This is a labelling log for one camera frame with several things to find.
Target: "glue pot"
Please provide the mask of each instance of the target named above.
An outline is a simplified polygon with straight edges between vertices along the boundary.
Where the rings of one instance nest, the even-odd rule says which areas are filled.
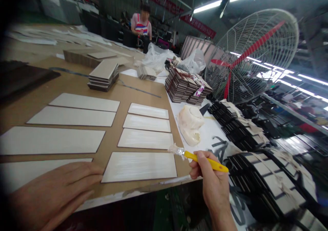
[[[199,128],[204,118],[195,106],[185,105],[177,115],[180,132],[189,146],[196,146],[201,141]]]

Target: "apron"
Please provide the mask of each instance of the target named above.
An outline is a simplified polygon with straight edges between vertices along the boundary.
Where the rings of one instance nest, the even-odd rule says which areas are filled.
[[[149,21],[147,22],[146,26],[141,24],[141,22],[139,21],[139,14],[138,14],[138,21],[137,21],[137,24],[136,24],[135,31],[137,31],[137,32],[140,31],[140,32],[143,32],[144,35],[148,35],[148,24],[149,24]]]

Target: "finger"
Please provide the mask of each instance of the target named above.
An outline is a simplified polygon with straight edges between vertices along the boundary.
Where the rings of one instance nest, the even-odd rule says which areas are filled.
[[[196,179],[199,176],[199,168],[198,166],[191,169],[189,175],[191,176],[192,179]]]
[[[60,211],[53,217],[42,229],[41,231],[52,231],[57,226],[59,226],[64,220],[66,220],[81,204],[83,204],[94,191],[87,191],[75,199],[70,201],[66,206],[64,206]]]
[[[189,166],[191,167],[191,168],[195,168],[195,167],[197,167],[198,166],[198,163],[196,162],[196,161],[191,161],[190,163],[189,163]]]
[[[84,177],[77,182],[74,182],[72,184],[69,184],[66,186],[67,194],[65,195],[66,202],[71,201],[76,196],[81,194],[82,192],[89,189],[92,185],[99,183],[102,180],[102,175],[91,175]]]
[[[203,151],[197,152],[198,164],[202,170],[204,178],[215,177],[212,166],[204,155]]]
[[[67,184],[74,183],[90,175],[102,175],[104,169],[92,162],[84,162],[80,167],[65,175]]]
[[[56,168],[55,171],[60,171],[61,173],[66,174],[68,172],[71,172],[71,171],[81,167],[82,165],[84,165],[84,163],[85,162],[68,163],[68,164],[65,164],[63,166]]]
[[[220,163],[220,161],[218,160],[218,158],[213,153],[211,153],[209,151],[201,151],[201,152],[203,152],[203,154],[205,155],[206,158],[209,158],[211,160],[214,160],[214,161]]]

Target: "red fan blade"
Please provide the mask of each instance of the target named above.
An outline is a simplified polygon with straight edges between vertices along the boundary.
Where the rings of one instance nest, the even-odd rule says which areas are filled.
[[[238,65],[240,62],[242,62],[247,56],[254,53],[260,46],[262,46],[272,35],[285,23],[285,21],[281,21],[279,24],[277,24],[275,27],[273,27],[267,34],[262,36],[259,40],[256,41],[251,47],[249,47],[233,64],[231,65],[231,68],[234,68],[236,65]]]
[[[251,47],[249,47],[235,62],[232,63],[230,66],[230,69],[234,68],[236,65],[238,65],[240,62],[242,62],[247,56],[254,53],[260,46],[262,46],[272,35],[285,23],[285,21],[281,21],[279,24],[277,24],[275,27],[273,27],[270,31],[268,31],[267,34],[262,36],[259,40],[256,41]],[[231,71],[229,73],[228,81],[224,89],[224,98],[226,99],[228,97],[229,93],[229,86],[230,86],[230,78],[231,78]]]
[[[225,89],[224,89],[224,98],[228,98],[228,94],[229,94],[229,86],[230,86],[230,79],[231,79],[231,71],[229,73],[229,77],[228,77],[228,81],[227,81],[227,84],[225,86]]]
[[[229,63],[224,62],[222,60],[212,59],[211,62],[220,66],[228,66],[228,67],[230,66]]]

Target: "white paper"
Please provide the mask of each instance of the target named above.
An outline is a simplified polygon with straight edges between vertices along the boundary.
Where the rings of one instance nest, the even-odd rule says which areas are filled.
[[[52,102],[50,102],[49,105],[116,112],[120,105],[120,102],[89,96],[62,93]]]
[[[123,128],[171,132],[170,121],[168,119],[143,117],[132,114],[127,114]]]
[[[74,162],[92,162],[92,158],[1,163],[5,191],[12,193],[38,176]]]
[[[1,155],[96,153],[101,130],[12,127],[0,136]]]
[[[131,103],[128,113],[168,119],[168,110],[167,109],[140,105],[140,104],[136,104],[136,103]]]
[[[168,150],[174,144],[171,133],[123,129],[118,147]]]
[[[27,124],[82,125],[111,127],[115,112],[46,106]]]
[[[102,183],[177,177],[171,153],[113,152]]]

